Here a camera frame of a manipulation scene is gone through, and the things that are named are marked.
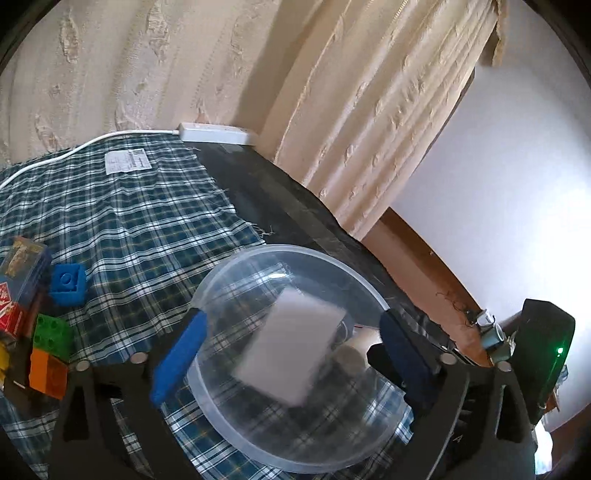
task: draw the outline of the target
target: white cable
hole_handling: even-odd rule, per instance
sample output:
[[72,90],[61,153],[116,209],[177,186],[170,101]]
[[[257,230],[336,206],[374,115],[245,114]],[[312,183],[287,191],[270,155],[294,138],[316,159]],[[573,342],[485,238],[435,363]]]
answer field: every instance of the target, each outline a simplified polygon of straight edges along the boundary
[[56,162],[56,161],[63,160],[64,158],[67,158],[70,155],[73,155],[74,153],[79,152],[83,148],[86,148],[86,147],[88,147],[88,145],[92,145],[93,143],[98,142],[99,140],[104,140],[105,138],[109,138],[109,137],[118,137],[120,135],[129,135],[129,134],[171,134],[171,135],[178,135],[178,130],[121,130],[121,131],[118,131],[118,132],[110,132],[108,134],[101,135],[99,137],[93,138],[92,140],[89,140],[88,142],[80,145],[79,147],[72,148],[72,150],[70,150],[69,152],[64,153],[63,155],[60,155],[59,157],[48,158],[47,160],[41,160],[41,161],[38,161],[36,163],[31,163],[30,165],[27,165],[26,167],[21,168],[20,170],[16,171],[12,175],[10,175],[2,183],[0,183],[0,192],[4,189],[4,187],[6,187],[6,185],[8,185],[15,178],[19,177],[21,174],[25,173],[26,171],[32,170],[32,169],[37,168],[37,167],[41,167],[42,165],[47,165],[48,163],[53,163],[53,162]]

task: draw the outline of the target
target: green lego block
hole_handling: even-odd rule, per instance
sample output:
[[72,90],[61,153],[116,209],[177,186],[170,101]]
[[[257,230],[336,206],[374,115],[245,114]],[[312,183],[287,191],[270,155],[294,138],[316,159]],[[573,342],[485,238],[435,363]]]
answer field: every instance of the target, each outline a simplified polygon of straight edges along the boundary
[[67,322],[49,315],[37,315],[33,346],[56,356],[64,362],[70,361],[73,332]]

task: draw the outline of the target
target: clear plastic container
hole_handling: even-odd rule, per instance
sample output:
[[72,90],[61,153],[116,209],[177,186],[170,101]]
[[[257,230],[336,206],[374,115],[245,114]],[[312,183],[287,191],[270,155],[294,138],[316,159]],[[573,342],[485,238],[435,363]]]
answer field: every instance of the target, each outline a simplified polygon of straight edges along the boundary
[[293,245],[244,250],[217,265],[193,296],[207,313],[207,339],[187,373],[212,426],[241,452],[289,472],[320,473],[370,456],[395,432],[402,392],[372,368],[354,378],[327,355],[301,407],[288,408],[239,382],[232,371],[286,287],[347,311],[332,349],[354,325],[378,327],[386,301],[357,272],[328,255]]

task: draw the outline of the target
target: blue plaid fabric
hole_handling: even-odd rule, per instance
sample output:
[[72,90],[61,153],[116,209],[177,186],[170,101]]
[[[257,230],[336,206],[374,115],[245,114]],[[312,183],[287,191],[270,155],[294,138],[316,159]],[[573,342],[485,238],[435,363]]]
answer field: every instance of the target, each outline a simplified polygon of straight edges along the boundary
[[[107,176],[104,156],[143,148],[150,170]],[[46,155],[51,158],[59,153]],[[0,171],[0,181],[22,165]],[[253,227],[199,163],[171,135],[133,135],[91,145],[59,162],[27,172],[0,192],[0,258],[13,237],[45,243],[54,263],[80,263],[86,304],[61,315],[74,329],[72,360],[117,363],[149,351],[154,339],[181,320],[205,275],[236,251],[261,245]],[[136,469],[150,475],[124,405],[113,409]],[[295,478],[254,462],[213,429],[188,386],[161,408],[166,422],[205,479]],[[0,393],[0,422],[23,458],[42,478],[57,411],[23,420]],[[395,436],[368,460],[317,475],[366,479],[387,468],[410,439],[410,409]]]

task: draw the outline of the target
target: beige curtain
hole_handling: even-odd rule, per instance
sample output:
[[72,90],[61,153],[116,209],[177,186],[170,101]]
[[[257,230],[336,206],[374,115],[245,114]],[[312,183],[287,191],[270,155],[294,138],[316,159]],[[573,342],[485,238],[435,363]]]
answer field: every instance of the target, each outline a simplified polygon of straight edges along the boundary
[[0,76],[0,166],[115,129],[237,125],[362,238],[498,18],[496,0],[63,0]]

